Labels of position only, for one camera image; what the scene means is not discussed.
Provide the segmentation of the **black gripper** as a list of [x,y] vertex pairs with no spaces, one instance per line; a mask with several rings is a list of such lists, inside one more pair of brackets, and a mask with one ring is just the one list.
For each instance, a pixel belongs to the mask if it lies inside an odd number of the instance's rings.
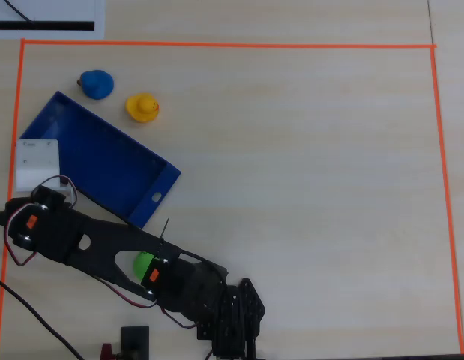
[[41,185],[37,190],[33,190],[30,196],[15,197],[7,201],[4,210],[0,211],[0,226],[4,227],[10,217],[20,209],[56,210],[71,206],[72,203],[67,201],[64,194]]

